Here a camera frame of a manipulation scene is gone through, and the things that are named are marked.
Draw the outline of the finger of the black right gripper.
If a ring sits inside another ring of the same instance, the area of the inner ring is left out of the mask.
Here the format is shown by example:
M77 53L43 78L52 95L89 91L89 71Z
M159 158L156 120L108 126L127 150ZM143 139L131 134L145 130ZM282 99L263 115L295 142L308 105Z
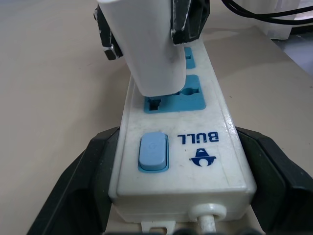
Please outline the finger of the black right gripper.
M97 21L99 35L103 51L108 60L116 60L123 56L123 53L103 15L99 5L97 5L94 13L94 19Z
M210 0L171 0L170 34L174 45L197 40L210 14Z

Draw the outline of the white power strip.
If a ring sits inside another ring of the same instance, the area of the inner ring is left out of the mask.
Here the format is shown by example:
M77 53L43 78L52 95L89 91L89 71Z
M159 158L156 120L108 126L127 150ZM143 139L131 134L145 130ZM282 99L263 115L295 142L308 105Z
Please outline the white power strip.
M126 96L109 187L118 214L144 230L171 229L176 222L238 220L245 214L256 183L202 40L189 44L195 67L187 76L199 85L183 96L203 95L202 110L159 113L144 111L145 98L133 80ZM168 168L147 172L139 166L144 134L168 138Z

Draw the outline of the translucent white plastic box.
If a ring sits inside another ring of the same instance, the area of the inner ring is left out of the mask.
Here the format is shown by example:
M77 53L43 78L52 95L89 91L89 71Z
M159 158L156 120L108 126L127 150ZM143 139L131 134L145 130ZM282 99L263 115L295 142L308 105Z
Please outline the translucent white plastic box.
M309 18L313 18L313 11L282 17L283 20L307 20ZM313 25L313 23L302 25L280 25L274 23L264 23L262 32L270 39L285 40L289 38L293 28L311 25Z

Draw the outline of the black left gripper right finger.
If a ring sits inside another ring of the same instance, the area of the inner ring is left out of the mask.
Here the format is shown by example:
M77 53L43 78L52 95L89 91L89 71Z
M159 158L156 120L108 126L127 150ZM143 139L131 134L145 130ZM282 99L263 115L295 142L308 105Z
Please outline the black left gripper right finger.
M257 190L251 207L266 235L313 235L313 178L276 142L238 127Z

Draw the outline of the white charger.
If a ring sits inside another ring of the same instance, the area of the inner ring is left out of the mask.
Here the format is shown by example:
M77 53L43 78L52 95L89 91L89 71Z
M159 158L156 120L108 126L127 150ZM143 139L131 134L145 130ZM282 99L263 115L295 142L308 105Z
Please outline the white charger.
M143 96L180 91L186 78L182 46L170 34L171 0L98 0Z

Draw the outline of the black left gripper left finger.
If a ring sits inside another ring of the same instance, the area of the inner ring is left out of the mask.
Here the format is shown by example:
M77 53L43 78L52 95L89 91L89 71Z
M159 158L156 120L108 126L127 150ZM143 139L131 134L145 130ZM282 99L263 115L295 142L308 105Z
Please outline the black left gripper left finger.
M26 235L102 235L119 127L98 133L65 169Z

